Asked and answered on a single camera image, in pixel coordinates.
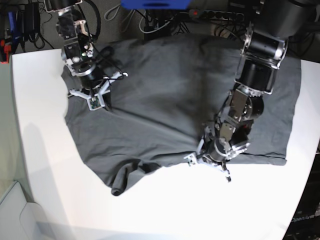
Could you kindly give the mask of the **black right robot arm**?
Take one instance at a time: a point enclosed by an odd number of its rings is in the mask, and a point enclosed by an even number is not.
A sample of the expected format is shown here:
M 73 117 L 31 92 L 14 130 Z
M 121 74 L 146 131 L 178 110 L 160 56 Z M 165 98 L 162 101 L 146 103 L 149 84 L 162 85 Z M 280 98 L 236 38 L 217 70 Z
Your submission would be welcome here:
M 111 84 L 128 74 L 95 46 L 80 0 L 46 0 L 45 10 L 57 13 L 56 31 L 63 39 L 61 57 L 70 74 L 79 82 L 69 90 L 69 97 L 86 101 L 89 110 L 111 107 L 107 95 Z

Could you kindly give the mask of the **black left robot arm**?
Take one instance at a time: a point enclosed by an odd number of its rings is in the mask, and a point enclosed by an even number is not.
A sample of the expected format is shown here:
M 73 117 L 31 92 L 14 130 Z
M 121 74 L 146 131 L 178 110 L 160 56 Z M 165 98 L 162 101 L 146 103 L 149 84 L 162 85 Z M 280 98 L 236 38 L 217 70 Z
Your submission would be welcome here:
M 289 38 L 319 5 L 317 0 L 263 0 L 245 33 L 236 78 L 219 111 L 204 127 L 189 165 L 204 164 L 230 181 L 227 162 L 250 146 L 254 121 L 264 111 L 263 96 L 273 92 L 276 74 L 289 48 Z

